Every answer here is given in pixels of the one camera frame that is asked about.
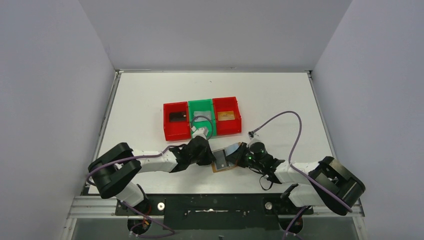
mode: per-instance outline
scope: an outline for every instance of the silver bolt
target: silver bolt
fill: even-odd
[[[165,203],[163,203],[163,202],[159,202],[159,203],[157,204],[157,209],[158,209],[159,211],[164,210],[164,209],[165,209]]]
[[[267,203],[265,203],[265,208],[268,209],[268,210],[271,210],[271,209],[273,209],[273,204],[271,202],[267,202]]]

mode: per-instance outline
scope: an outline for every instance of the metal frame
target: metal frame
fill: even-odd
[[[140,219],[142,216],[117,216],[115,210],[117,199],[101,199],[100,196],[76,196],[70,207],[68,218],[70,219]],[[313,214],[303,215],[303,218],[361,218],[363,216],[361,205],[355,204],[352,207],[353,212],[346,216],[340,216],[332,212],[326,206],[314,206]],[[154,219],[163,219],[163,215],[152,215]],[[295,215],[279,215],[280,218],[292,219]]]
[[[109,95],[109,99],[107,102],[107,107],[106,107],[106,111],[103,117],[103,122],[101,124],[100,127],[100,132],[99,132],[99,137],[98,137],[98,141],[97,141],[97,146],[94,152],[94,156],[93,156],[93,161],[97,159],[97,157],[99,156],[99,151],[100,151],[100,147],[102,145],[102,141],[103,141],[103,137],[105,135],[105,130],[106,130],[106,126],[109,120],[109,116],[112,110],[112,106],[114,103],[114,99],[115,99],[115,95],[118,89],[118,85],[119,85],[119,81],[121,79],[121,74],[124,72],[130,72],[130,73],[152,73],[152,72],[158,72],[158,73],[176,73],[176,72],[233,72],[233,73],[239,73],[239,72],[277,72],[277,71],[266,71],[266,70],[239,70],[236,68],[225,68],[222,70],[210,70],[210,71],[164,71],[164,70],[150,70],[150,69],[146,69],[146,70],[117,70],[116,74],[115,74],[115,78],[113,80],[113,84],[112,84],[112,88],[110,91],[110,95]],[[321,107],[320,104],[318,102],[317,99],[317,95],[314,89],[314,85],[313,85],[313,80],[312,80],[312,76],[311,76],[311,71],[307,70],[305,71],[308,75],[309,78],[309,82],[312,88],[312,92],[313,95],[315,97],[315,101],[318,107],[318,111],[319,114],[321,116],[321,120],[322,120],[322,124],[324,126],[325,129],[325,133],[327,135],[327,140],[331,149],[331,152],[333,154],[334,157],[336,157],[336,153],[334,151],[333,148],[333,143],[331,141],[330,138],[330,134],[326,125],[326,122],[324,120],[324,116],[323,113],[321,111]],[[142,218],[141,216],[116,216],[115,215],[115,209],[116,209],[116,204],[117,204],[117,200],[116,198],[110,198],[110,199],[101,199],[99,196],[76,196],[73,199],[72,205],[70,207],[69,210],[69,214],[67,216],[66,219],[66,223],[64,226],[64,230],[62,233],[62,237],[61,240],[71,240],[74,230],[75,230],[75,226],[76,226],[76,222],[77,219],[108,219],[108,218],[114,218],[114,219],[139,219]],[[304,215],[304,218],[328,218],[328,217],[342,217],[340,215],[337,215],[335,213],[333,213],[331,210],[329,210],[327,207],[325,206],[320,206],[320,207],[314,207],[314,214],[312,215]],[[359,200],[353,207],[352,207],[353,212],[352,213],[348,213],[346,216],[346,218],[352,218],[354,225],[355,225],[355,229],[357,232],[357,236],[360,240],[368,240],[368,236],[367,236],[367,231],[365,228],[365,223],[364,223],[364,209],[362,207],[361,201]],[[151,216],[152,218],[155,219],[163,219],[164,216]],[[280,215],[280,218],[293,218],[294,215]]]

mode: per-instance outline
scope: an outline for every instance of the red tray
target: red tray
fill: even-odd
[[[163,104],[163,132],[167,141],[191,138],[189,105],[186,101]]]
[[[235,96],[213,98],[212,102],[213,110],[215,112],[216,134],[228,135],[241,133],[242,116],[240,115],[237,98]],[[228,115],[223,113],[231,111],[233,112],[233,117],[231,114]]]

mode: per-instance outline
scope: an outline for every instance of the cable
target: cable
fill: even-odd
[[[195,120],[196,119],[199,119],[199,118],[204,118],[204,119],[206,119],[210,123],[210,136],[209,137],[206,136],[206,140],[211,139],[212,138],[212,135],[214,134],[214,123],[207,116],[197,115],[197,116],[193,117],[193,119],[190,122],[190,128],[193,127],[193,123],[195,122]]]
[[[262,179],[263,177],[265,177],[265,175],[262,175],[262,176],[259,178],[259,185],[260,185],[260,187],[262,188],[262,190],[264,190],[264,191],[268,191],[268,190],[270,190],[270,189],[273,187],[274,182],[273,182],[273,181],[271,181],[271,184],[269,185],[269,187],[268,187],[268,188],[264,188],[264,187],[262,186],[262,183],[261,183],[261,179]]]
[[[166,147],[166,148],[165,148],[162,152],[160,152],[160,153],[158,153],[158,154],[153,154],[153,155],[130,156],[130,157],[126,157],[126,158],[122,158],[122,159],[119,159],[119,160],[115,160],[115,161],[108,162],[108,163],[106,163],[106,164],[104,164],[104,165],[99,166],[98,168],[94,169],[93,171],[91,171],[91,172],[87,175],[87,177],[85,178],[85,181],[86,181],[87,183],[89,183],[89,184],[93,185],[93,186],[96,186],[96,184],[95,184],[94,182],[90,181],[90,178],[91,178],[91,177],[92,177],[95,173],[97,173],[98,171],[100,171],[100,170],[102,170],[102,169],[104,169],[104,168],[107,168],[107,167],[109,167],[109,166],[115,165],[115,164],[122,164],[122,163],[125,163],[125,162],[128,162],[128,161],[131,161],[131,160],[135,160],[135,159],[143,159],[143,158],[157,158],[157,157],[162,156],[164,153],[166,153],[166,152],[168,151],[168,149],[173,148],[173,147],[179,147],[179,146],[176,146],[176,145],[169,145],[169,146],[167,146],[167,147]]]
[[[254,172],[255,174],[260,174],[260,175],[265,175],[263,172],[259,171],[259,170],[253,170],[253,168],[251,168],[250,166],[248,167],[252,172]]]
[[[255,130],[253,130],[251,132],[253,134],[256,133],[261,128],[263,128],[265,125],[267,125],[269,122],[271,122],[272,120],[274,120],[276,117],[278,117],[280,115],[283,115],[283,114],[294,114],[294,115],[296,115],[297,119],[299,120],[299,133],[297,134],[296,141],[294,141],[293,147],[291,148],[290,154],[288,155],[288,163],[291,163],[293,152],[295,151],[296,145],[298,145],[298,142],[299,142],[299,139],[301,138],[301,133],[302,133],[302,119],[301,119],[301,116],[299,116],[299,114],[297,112],[295,112],[295,111],[283,111],[283,112],[280,112],[279,114],[271,117],[268,121],[266,121],[264,124],[262,124],[261,126],[259,126],[258,128],[256,128]]]
[[[148,211],[146,212],[146,215],[148,216],[151,212],[152,212],[152,205],[149,204]],[[148,223],[148,222],[146,221],[146,218],[143,218],[142,224],[145,224],[145,223]]]
[[[301,213],[300,215],[297,217],[296,221],[299,221],[299,219],[304,215],[304,213],[306,213],[307,210],[309,210],[312,206],[307,206]]]
[[[287,226],[287,228],[284,230],[284,235],[282,236],[282,240],[286,239],[287,233],[289,233],[289,229],[292,227],[292,225],[296,222],[296,219],[298,219],[299,216],[303,213],[303,211],[307,208],[307,206],[304,206],[300,209],[300,211],[296,214],[296,216],[293,217],[290,224]]]
[[[290,154],[288,155],[288,164],[290,167],[292,167],[295,171],[297,171],[298,173],[300,173],[302,176],[304,176],[305,178],[307,178],[312,184],[314,184],[315,186],[317,186],[319,189],[323,190],[326,194],[330,195],[330,197],[332,197],[333,199],[335,199],[338,203],[340,203],[343,207],[345,207],[349,213],[352,213],[352,208],[350,206],[348,206],[344,201],[342,201],[338,196],[336,196],[334,193],[332,193],[331,191],[329,191],[328,189],[326,189],[325,187],[323,187],[321,184],[319,184],[317,181],[315,181],[312,177],[308,176],[306,173],[304,173],[303,171],[301,171],[300,169],[298,169],[297,167],[295,167],[292,164],[292,155],[293,152],[295,151],[296,146],[298,145],[299,139],[301,137],[301,133],[302,133],[302,119],[301,116],[299,116],[299,114],[295,111],[283,111],[280,112],[279,114],[271,117],[268,121],[266,121],[264,124],[262,124],[261,126],[259,126],[258,128],[256,128],[255,130],[252,131],[252,133],[256,133],[257,131],[259,131],[261,128],[263,128],[265,125],[267,125],[269,122],[271,122],[272,120],[274,120],[276,117],[283,115],[283,114],[294,114],[296,115],[297,119],[299,120],[299,133],[297,134],[296,140],[293,143],[293,147],[291,148]]]
[[[87,183],[89,183],[89,184],[93,185],[93,186],[96,186],[96,185],[94,184],[94,182],[90,181],[90,178],[91,178],[91,177],[92,177],[95,173],[97,173],[98,171],[100,171],[101,169],[107,168],[107,167],[112,166],[112,165],[115,165],[115,164],[122,164],[122,163],[125,163],[125,162],[128,162],[128,161],[131,161],[131,160],[135,160],[135,159],[141,159],[141,158],[157,158],[157,157],[162,156],[164,153],[166,153],[166,152],[167,152],[170,148],[172,148],[172,147],[181,147],[182,145],[180,145],[180,146],[169,145],[169,146],[167,146],[167,147],[166,147],[166,148],[165,148],[162,152],[160,152],[160,153],[158,153],[158,154],[153,154],[153,155],[139,155],[139,156],[131,156],[131,157],[126,157],[126,158],[123,158],[123,159],[119,159],[119,160],[115,160],[115,161],[108,162],[108,163],[106,163],[106,164],[104,164],[104,165],[102,165],[102,166],[99,166],[98,168],[94,169],[93,171],[91,171],[91,172],[87,175],[87,177],[86,177],[85,181],[86,181]],[[149,219],[152,223],[158,224],[158,225],[162,226],[163,228],[165,228],[165,229],[167,229],[167,230],[171,231],[171,233],[162,234],[162,235],[156,235],[156,236],[144,236],[144,235],[138,235],[138,234],[134,234],[134,233],[133,233],[136,237],[145,238],[145,239],[158,239],[158,238],[168,237],[168,236],[171,236],[171,235],[174,235],[174,234],[175,234],[175,231],[174,231],[172,228],[170,228],[170,227],[168,227],[168,226],[164,225],[164,224],[163,224],[163,223],[161,223],[160,221],[156,221],[155,219],[153,219],[153,218],[151,218],[151,217],[149,217],[149,216],[147,216],[147,215],[143,214],[142,212],[138,211],[137,209],[135,209],[134,207],[130,206],[128,203],[126,203],[126,202],[124,202],[124,201],[122,201],[122,204],[123,204],[123,205],[125,205],[125,206],[127,206],[127,207],[128,207],[130,210],[132,210],[134,213],[136,213],[136,214],[138,214],[138,215],[140,215],[140,216],[143,216],[145,219]],[[134,225],[134,226],[130,229],[130,232],[132,232],[132,231],[133,231],[133,229],[134,229],[135,227],[138,227],[138,226],[142,225],[143,223],[144,223],[144,221],[142,221],[141,223],[138,223],[138,224]]]
[[[278,217],[278,213],[277,213],[277,211],[273,208],[272,209],[272,212],[275,214],[275,217],[277,218],[277,222],[278,222],[278,224],[280,224],[280,218]],[[300,235],[298,235],[297,233],[294,233],[294,232],[291,232],[291,231],[288,231],[287,232],[288,234],[292,234],[293,236],[295,236],[296,238],[298,238],[298,239],[300,239],[300,240],[304,240]]]
[[[125,206],[127,206],[134,213],[136,213],[136,214],[138,214],[140,216],[143,216],[144,218],[149,219],[152,223],[158,224],[158,225],[162,226],[164,229],[170,231],[170,233],[162,234],[162,235],[156,235],[156,236],[145,236],[145,235],[138,235],[138,234],[132,233],[136,237],[142,238],[142,239],[159,239],[159,238],[164,238],[164,237],[168,237],[168,236],[171,236],[171,235],[174,235],[175,234],[175,231],[172,228],[166,226],[165,224],[161,223],[160,221],[157,221],[157,220],[155,220],[155,219],[153,219],[153,218],[151,218],[151,217],[143,214],[142,212],[138,211],[137,209],[135,209],[134,207],[130,206],[128,203],[126,203],[124,201],[122,201],[122,204],[125,205]],[[134,228],[136,228],[136,227],[138,227],[138,226],[140,226],[142,224],[143,223],[141,222],[141,223],[138,223],[138,224],[132,226],[129,231],[132,232]]]

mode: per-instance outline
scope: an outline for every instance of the black mount plate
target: black mount plate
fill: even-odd
[[[300,208],[280,199],[280,193],[263,194],[149,194],[151,216],[164,216],[164,224],[174,230],[263,228],[279,230],[278,215],[295,215]],[[272,210],[265,203],[272,203]],[[164,203],[164,210],[158,210]],[[120,202],[117,216],[136,215]]]

